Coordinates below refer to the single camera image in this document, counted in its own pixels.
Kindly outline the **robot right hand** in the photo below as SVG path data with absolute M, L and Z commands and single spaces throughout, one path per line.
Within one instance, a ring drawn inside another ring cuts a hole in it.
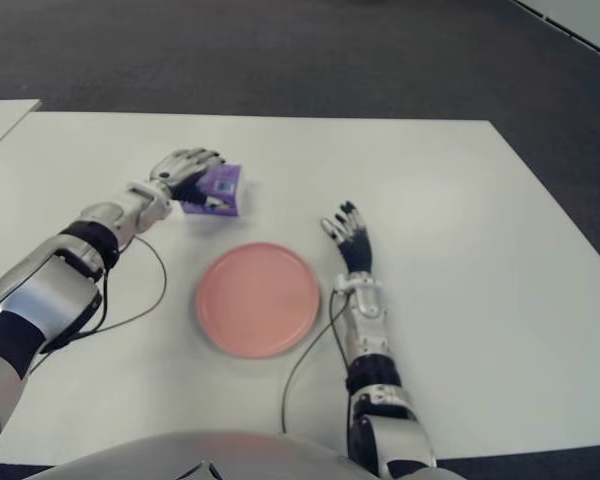
M 320 226 L 337 246 L 349 273 L 372 272 L 373 252 L 366 222 L 351 201 L 341 204 L 333 217 L 323 217 Z

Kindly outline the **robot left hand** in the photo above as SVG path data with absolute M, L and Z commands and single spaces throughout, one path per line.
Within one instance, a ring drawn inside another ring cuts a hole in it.
M 181 149 L 167 155 L 150 172 L 149 181 L 160 184 L 172 200 L 204 207 L 224 209 L 229 204 L 204 193 L 198 182 L 209 172 L 225 164 L 220 154 L 205 148 Z

